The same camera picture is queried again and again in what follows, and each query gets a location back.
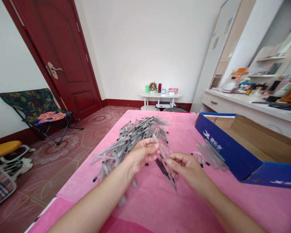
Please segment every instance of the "door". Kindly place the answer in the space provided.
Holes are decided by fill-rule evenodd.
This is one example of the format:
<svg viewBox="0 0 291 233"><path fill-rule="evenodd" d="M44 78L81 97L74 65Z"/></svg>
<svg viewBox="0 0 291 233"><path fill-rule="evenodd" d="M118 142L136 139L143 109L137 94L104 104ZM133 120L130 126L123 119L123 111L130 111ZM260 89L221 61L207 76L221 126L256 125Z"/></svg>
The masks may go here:
<svg viewBox="0 0 291 233"><path fill-rule="evenodd" d="M101 109L71 2L12 1L67 109L81 119Z"/></svg>

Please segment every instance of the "white side table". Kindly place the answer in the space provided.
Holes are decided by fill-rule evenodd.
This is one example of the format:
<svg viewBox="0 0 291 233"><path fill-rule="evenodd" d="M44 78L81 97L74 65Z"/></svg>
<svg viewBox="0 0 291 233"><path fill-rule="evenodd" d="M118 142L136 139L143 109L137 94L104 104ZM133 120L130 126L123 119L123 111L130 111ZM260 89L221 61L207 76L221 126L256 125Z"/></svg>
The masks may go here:
<svg viewBox="0 0 291 233"><path fill-rule="evenodd" d="M142 93L139 93L138 95L142 96L145 100L145 105L141 107L141 110L148 110L148 111L159 111L158 108L155 108L154 105L150 105L149 106L149 100L148 98L158 98L157 100L157 103L159 104L159 100L160 98L171 98L171 107L173 107L175 105L175 99L176 98L180 98L182 97L183 95L181 94L162 94L162 93L158 93L158 92L155 92L155 93L146 93L146 92L142 92Z"/></svg>

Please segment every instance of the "blue box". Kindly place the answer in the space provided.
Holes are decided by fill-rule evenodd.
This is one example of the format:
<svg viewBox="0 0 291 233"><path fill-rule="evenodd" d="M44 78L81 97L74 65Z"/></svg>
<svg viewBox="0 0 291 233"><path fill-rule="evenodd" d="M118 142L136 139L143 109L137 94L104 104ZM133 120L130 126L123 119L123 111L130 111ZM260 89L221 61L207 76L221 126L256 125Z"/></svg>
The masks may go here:
<svg viewBox="0 0 291 233"><path fill-rule="evenodd" d="M239 182L291 188L291 139L238 114L200 113L198 132Z"/></svg>

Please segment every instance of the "potted plant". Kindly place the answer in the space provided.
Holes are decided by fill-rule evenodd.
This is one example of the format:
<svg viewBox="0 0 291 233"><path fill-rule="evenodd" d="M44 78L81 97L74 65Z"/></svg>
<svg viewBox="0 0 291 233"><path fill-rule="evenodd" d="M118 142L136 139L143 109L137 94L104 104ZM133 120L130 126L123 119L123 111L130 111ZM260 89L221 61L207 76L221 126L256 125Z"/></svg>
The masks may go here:
<svg viewBox="0 0 291 233"><path fill-rule="evenodd" d="M150 83L149 90L151 91L151 93L154 93L155 91L157 91L157 85L155 82Z"/></svg>

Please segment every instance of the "table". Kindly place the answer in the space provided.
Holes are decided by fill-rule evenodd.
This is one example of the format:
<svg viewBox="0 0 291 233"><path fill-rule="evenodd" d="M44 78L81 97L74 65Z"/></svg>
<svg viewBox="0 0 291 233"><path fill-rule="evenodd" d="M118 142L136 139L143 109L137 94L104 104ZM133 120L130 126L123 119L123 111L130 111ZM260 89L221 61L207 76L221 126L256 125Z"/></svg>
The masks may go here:
<svg viewBox="0 0 291 233"><path fill-rule="evenodd" d="M291 111L269 107L266 104L252 103L264 101L262 99L264 97L205 90L202 103L218 113L238 113L291 138ZM208 111L207 109L201 109L201 112Z"/></svg>
<svg viewBox="0 0 291 233"><path fill-rule="evenodd" d="M173 151L190 154L192 150L198 150L195 140L203 140L194 127L198 114L128 110L91 155L113 144L118 138L118 130L129 120L153 115L171 122L172 126L164 128L169 131L167 136ZM91 166L93 160L89 156L84 161L28 233L46 232L74 203L97 185L92 180L101 163ZM242 184L231 172L214 170L209 166L204 166L204 170L222 192L266 231L291 232L291 189ZM224 232L209 207L182 177L176 181L178 194L155 162L151 162L135 178L138 186L131 185L128 188L127 201L112 212L102 232Z"/></svg>
<svg viewBox="0 0 291 233"><path fill-rule="evenodd" d="M158 109L155 108L155 106L153 106L153 105L149 106L149 100L148 100L149 97L150 98L152 98L152 97L153 98L158 98L158 100L157 100L158 104L159 104L160 98L171 98L172 99L171 107L173 107L175 105L175 99L176 98L180 98L180 97L183 96L183 95L178 94L178 93L176 93L176 94L169 94L169 93L162 94L162 93L158 93L158 92L155 92L155 93L142 92L142 93L139 93L138 95L142 96L144 98L144 100L145 100L145 105L141 107L141 110L144 110L144 111L146 111L146 110L158 111Z"/></svg>

